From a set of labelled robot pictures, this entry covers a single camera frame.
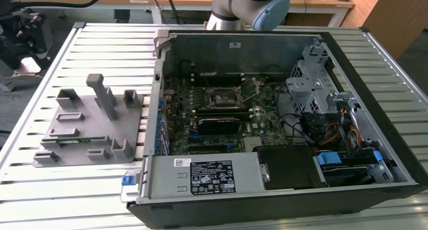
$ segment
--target blue latch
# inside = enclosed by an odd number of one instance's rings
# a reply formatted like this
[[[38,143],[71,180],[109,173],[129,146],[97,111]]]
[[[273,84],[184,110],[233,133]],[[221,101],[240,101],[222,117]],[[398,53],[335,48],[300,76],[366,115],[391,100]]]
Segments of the blue latch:
[[[122,186],[136,185],[136,176],[123,176],[122,177]]]
[[[343,160],[337,152],[323,152],[316,156],[320,165],[341,164]]]
[[[321,155],[316,156],[317,160],[319,160],[319,164],[320,165],[325,165],[327,161],[324,160],[324,157]]]
[[[378,162],[382,162],[384,158],[383,158],[383,155],[382,155],[380,151],[375,151],[374,155],[375,155],[375,158],[376,158]]]

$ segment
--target aluminum profile table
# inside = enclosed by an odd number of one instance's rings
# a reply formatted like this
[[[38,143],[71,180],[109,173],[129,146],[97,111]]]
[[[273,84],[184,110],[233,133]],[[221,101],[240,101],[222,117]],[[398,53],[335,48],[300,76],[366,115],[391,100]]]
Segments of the aluminum profile table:
[[[142,166],[158,29],[201,26],[87,24],[74,28],[0,151],[0,229],[146,229],[121,202],[121,181]],[[428,99],[370,33],[360,29],[284,27],[279,31],[329,31],[399,132],[428,169]],[[90,73],[105,75],[114,94],[145,95],[137,161],[129,164],[34,168],[31,162],[54,117],[62,88],[91,94]],[[360,213],[249,222],[198,229],[426,229],[428,195],[390,200]]]

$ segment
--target black cable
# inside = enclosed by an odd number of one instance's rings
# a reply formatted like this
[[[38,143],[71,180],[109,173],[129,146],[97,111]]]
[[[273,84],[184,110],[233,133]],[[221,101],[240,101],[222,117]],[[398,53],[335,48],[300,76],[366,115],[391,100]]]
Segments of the black cable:
[[[66,7],[66,8],[87,8],[99,0],[91,0],[85,4],[61,3],[61,2],[15,2],[16,8],[26,7]]]
[[[303,1],[304,1],[304,4],[305,4],[305,13],[304,13],[304,15],[303,15],[301,25],[304,26],[304,25],[305,25],[307,12],[308,12],[308,5],[307,5],[307,0],[303,0]]]
[[[176,22],[180,25],[181,24],[181,20],[180,20],[180,14],[177,13],[174,1],[173,0],[168,0],[168,1],[169,1],[169,4],[172,5],[173,14],[174,14],[174,17],[176,17]]]
[[[162,17],[162,22],[164,22],[164,24],[166,24],[168,21],[166,21],[164,15],[162,15],[162,10],[161,10],[161,5],[160,5],[158,0],[154,0],[154,3],[156,3],[156,8],[157,8],[157,10],[160,11],[160,14],[161,14],[161,17]]]
[[[287,83],[287,82],[283,83],[283,85],[281,85],[281,87],[280,87],[280,91],[279,91],[277,97],[276,97],[276,112],[277,112],[277,114],[279,114],[280,117],[281,117],[281,113],[280,113],[280,109],[279,109],[279,101],[280,101],[281,89],[284,88],[285,83]],[[309,137],[301,130],[299,130],[296,127],[293,127],[293,125],[289,124],[288,121],[284,120],[284,118],[283,118],[283,122],[285,123],[285,125],[288,125],[288,126],[305,138],[305,140],[307,140],[307,142],[308,142],[309,144],[312,144],[312,145],[316,144],[316,142],[311,139],[311,137]]]

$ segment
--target table leg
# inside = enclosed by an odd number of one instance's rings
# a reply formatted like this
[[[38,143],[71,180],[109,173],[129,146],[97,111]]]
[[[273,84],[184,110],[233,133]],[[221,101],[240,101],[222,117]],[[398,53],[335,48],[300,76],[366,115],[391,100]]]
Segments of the table leg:
[[[336,13],[329,21],[328,27],[340,27],[345,19],[350,8],[336,8]]]
[[[153,23],[157,25],[161,25],[162,24],[161,11],[158,10],[156,5],[150,6],[150,10],[152,10]]]

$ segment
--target warning label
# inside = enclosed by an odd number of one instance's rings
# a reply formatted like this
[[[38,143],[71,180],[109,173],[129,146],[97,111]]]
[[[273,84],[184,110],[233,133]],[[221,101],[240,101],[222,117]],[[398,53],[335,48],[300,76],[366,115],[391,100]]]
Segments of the warning label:
[[[233,161],[206,161],[190,164],[193,195],[236,192]]]

